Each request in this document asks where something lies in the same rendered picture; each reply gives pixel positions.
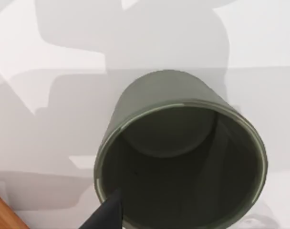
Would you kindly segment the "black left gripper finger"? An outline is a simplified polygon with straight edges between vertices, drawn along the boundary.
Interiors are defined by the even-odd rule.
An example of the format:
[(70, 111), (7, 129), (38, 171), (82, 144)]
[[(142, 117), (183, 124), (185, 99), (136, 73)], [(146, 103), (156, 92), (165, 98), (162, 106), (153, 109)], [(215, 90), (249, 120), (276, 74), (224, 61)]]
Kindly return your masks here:
[(114, 191), (81, 225), (81, 229), (122, 229), (122, 193)]

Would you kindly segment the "dark green cup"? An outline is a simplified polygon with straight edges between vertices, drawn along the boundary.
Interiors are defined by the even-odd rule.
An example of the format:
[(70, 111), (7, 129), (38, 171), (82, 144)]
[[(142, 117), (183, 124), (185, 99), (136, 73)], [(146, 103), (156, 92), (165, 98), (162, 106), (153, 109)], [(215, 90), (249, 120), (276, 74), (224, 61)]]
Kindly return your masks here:
[(101, 202), (121, 191), (124, 229), (227, 229), (257, 202), (267, 170), (248, 119), (201, 79), (161, 70), (122, 92), (94, 185)]

